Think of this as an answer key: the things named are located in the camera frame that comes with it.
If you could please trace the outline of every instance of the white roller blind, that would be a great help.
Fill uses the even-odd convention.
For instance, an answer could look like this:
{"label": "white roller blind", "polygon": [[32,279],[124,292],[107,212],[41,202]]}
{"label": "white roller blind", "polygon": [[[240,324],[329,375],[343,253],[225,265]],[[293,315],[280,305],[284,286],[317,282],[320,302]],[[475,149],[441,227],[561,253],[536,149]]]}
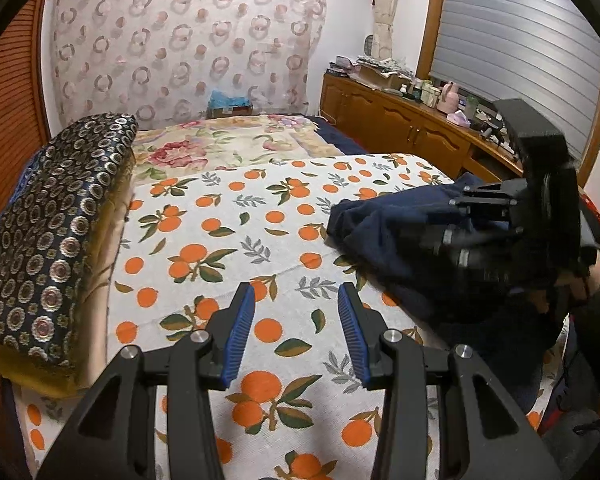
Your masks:
{"label": "white roller blind", "polygon": [[431,74],[494,101],[520,97],[581,159],[600,88],[600,38],[570,0],[445,0]]}

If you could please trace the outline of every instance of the black pillow with circle pattern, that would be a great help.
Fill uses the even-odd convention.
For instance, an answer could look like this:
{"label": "black pillow with circle pattern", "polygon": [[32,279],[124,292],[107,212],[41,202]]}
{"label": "black pillow with circle pattern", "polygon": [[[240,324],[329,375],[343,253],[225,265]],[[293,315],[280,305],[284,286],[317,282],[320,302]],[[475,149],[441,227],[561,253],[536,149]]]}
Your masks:
{"label": "black pillow with circle pattern", "polygon": [[11,352],[45,367],[75,366],[98,219],[133,157],[137,129],[126,114],[67,127],[43,149],[26,188],[0,216],[0,345]]}

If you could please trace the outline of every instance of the sheer curtain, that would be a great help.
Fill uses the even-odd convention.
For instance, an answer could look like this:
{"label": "sheer curtain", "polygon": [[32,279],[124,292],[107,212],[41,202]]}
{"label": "sheer curtain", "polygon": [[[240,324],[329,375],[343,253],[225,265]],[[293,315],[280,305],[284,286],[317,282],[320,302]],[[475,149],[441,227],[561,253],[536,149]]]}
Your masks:
{"label": "sheer curtain", "polygon": [[374,6],[374,42],[371,55],[376,59],[392,56],[392,32],[398,0],[376,0]]}
{"label": "sheer curtain", "polygon": [[143,130],[185,123],[214,89],[256,112],[303,112],[325,15],[326,0],[55,0],[62,125],[108,111]]}

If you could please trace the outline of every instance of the floral quilt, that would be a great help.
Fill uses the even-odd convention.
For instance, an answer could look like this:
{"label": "floral quilt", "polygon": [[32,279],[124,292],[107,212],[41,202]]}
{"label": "floral quilt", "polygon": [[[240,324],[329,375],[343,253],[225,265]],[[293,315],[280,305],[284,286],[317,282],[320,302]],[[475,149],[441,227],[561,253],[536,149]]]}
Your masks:
{"label": "floral quilt", "polygon": [[133,144],[135,175],[151,180],[314,156],[342,155],[325,142],[306,117],[237,116],[192,121],[160,130],[138,132]]}
{"label": "floral quilt", "polygon": [[[230,304],[251,282],[256,313],[238,378],[210,392],[216,444],[228,480],[368,480],[384,393],[356,379],[338,317],[338,286],[355,283],[364,305],[388,326],[427,346],[436,337],[332,246],[331,205],[414,186],[451,182],[409,155],[313,158],[152,182],[136,189],[113,270],[107,355],[124,345],[173,344]],[[537,427],[556,380],[568,320],[547,352]],[[434,387],[429,387],[427,479],[438,477],[440,445]],[[156,406],[156,471],[169,477],[166,388]],[[29,391],[18,412],[32,469],[43,459],[76,400],[56,402]]]}

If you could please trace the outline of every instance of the blue plastic bag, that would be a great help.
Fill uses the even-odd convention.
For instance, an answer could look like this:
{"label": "blue plastic bag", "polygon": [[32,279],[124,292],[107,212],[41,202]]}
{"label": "blue plastic bag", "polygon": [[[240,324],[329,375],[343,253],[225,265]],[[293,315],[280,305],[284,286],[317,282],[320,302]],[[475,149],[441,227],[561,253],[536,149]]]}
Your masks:
{"label": "blue plastic bag", "polygon": [[246,97],[229,97],[219,90],[213,90],[211,92],[209,108],[212,110],[215,110],[216,108],[234,108],[239,106],[251,106],[251,101]]}

